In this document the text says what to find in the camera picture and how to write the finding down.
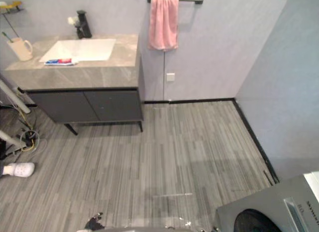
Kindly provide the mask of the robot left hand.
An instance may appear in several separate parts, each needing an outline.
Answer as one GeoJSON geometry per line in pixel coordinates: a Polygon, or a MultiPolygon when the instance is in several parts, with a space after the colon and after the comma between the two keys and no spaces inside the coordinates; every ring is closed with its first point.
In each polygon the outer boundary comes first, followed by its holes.
{"type": "Polygon", "coordinates": [[[103,213],[99,212],[96,213],[94,216],[92,216],[88,222],[85,224],[84,229],[90,230],[90,231],[97,231],[102,230],[105,227],[99,222],[102,218],[103,213]]]}

